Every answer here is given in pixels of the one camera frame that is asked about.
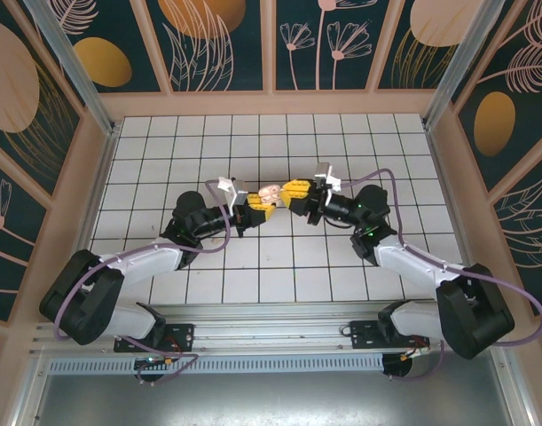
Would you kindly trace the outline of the large orange circle leaf panel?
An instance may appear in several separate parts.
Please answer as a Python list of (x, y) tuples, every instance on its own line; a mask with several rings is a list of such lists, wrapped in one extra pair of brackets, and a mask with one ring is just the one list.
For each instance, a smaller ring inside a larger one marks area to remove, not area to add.
[(263, 89), (261, 0), (145, 0), (174, 92)]

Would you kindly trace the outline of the pink flowers dark panel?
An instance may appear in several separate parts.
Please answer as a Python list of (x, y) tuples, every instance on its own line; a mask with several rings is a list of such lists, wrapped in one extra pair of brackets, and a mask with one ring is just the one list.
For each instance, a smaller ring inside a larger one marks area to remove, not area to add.
[(364, 89), (389, 0), (277, 0), (276, 89)]

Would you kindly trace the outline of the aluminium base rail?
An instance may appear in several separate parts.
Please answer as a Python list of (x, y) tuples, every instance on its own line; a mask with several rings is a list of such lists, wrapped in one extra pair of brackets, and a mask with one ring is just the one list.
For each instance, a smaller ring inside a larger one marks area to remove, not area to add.
[(154, 305), (169, 324), (192, 324), (201, 356), (286, 355), (352, 350), (353, 320), (378, 319), (389, 301)]

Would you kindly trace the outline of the grey metal sheet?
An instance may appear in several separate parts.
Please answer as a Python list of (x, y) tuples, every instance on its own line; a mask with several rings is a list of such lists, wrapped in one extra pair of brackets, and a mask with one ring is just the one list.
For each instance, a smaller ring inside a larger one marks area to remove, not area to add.
[(494, 374), (442, 370), (425, 381), (373, 372), (49, 377), (16, 426), (536, 426)]

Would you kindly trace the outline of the pink flower outline wall panel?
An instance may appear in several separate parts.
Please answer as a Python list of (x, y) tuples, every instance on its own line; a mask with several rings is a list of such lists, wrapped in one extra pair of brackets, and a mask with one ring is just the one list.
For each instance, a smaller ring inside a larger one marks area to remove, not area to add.
[(0, 320), (8, 321), (46, 208), (0, 169)]

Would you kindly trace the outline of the big pale circle gold panel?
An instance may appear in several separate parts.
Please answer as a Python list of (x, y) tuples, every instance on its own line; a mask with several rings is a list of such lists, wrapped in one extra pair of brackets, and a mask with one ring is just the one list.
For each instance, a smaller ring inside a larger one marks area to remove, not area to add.
[(54, 192), (80, 117), (0, 0), (0, 149)]

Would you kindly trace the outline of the black round grommet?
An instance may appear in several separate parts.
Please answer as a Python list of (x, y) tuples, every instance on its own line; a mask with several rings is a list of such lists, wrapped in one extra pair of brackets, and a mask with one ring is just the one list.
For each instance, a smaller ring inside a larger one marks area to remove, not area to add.
[(404, 354), (386, 353), (382, 355), (382, 373), (389, 378), (406, 377), (412, 369), (412, 359)]
[(155, 386), (158, 381), (162, 379), (164, 374), (159, 374), (155, 371), (148, 371), (143, 370), (140, 372), (135, 373), (135, 378), (137, 379), (138, 383), (142, 386), (144, 385), (150, 385)]

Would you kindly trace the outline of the aluminium corner post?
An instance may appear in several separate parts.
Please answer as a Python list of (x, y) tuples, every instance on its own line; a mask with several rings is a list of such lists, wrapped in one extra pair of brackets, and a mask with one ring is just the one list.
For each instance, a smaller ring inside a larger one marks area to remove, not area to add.
[(23, 0), (23, 2), (35, 23), (41, 29), (52, 51), (64, 66), (66, 73), (71, 78), (74, 87), (81, 95), (98, 126), (105, 134), (114, 134), (117, 131), (115, 121), (106, 111), (97, 89), (84, 70), (73, 45), (67, 38), (66, 33), (61, 29), (48, 2), (46, 0)]
[(460, 85), (462, 78), (480, 51), (495, 19), (498, 17), (503, 0), (499, 1), (499, 6), (494, 5), (493, 1), (483, 0), (467, 29), (467, 33), (446, 68), (423, 118), (426, 132), (435, 129), (445, 109), (449, 106), (453, 93)]

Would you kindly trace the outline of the pale circle gold lines panel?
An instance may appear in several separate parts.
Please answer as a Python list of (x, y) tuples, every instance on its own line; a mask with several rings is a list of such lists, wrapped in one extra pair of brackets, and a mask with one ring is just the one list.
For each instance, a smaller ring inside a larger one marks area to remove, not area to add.
[(477, 8), (476, 0), (405, 0), (378, 87), (436, 88)]

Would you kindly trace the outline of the orange oval pink feather panel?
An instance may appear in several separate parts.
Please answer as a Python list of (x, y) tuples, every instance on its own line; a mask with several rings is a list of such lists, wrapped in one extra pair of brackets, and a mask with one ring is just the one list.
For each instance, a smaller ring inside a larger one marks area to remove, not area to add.
[(160, 90), (130, 0), (49, 0), (100, 93)]

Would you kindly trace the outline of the small circuit board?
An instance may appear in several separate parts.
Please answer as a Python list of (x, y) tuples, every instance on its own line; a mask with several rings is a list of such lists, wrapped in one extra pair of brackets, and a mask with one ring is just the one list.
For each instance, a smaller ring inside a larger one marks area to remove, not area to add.
[(143, 359), (135, 359), (133, 369), (138, 370), (152, 370), (152, 371), (166, 371), (173, 364), (173, 358), (153, 358), (147, 357)]

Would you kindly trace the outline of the pink leaf outline wall panel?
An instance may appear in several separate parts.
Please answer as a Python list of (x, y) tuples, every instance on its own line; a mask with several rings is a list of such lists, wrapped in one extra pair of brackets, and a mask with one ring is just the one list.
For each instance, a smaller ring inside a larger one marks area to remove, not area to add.
[(494, 209), (524, 289), (542, 304), (542, 177), (523, 180)]

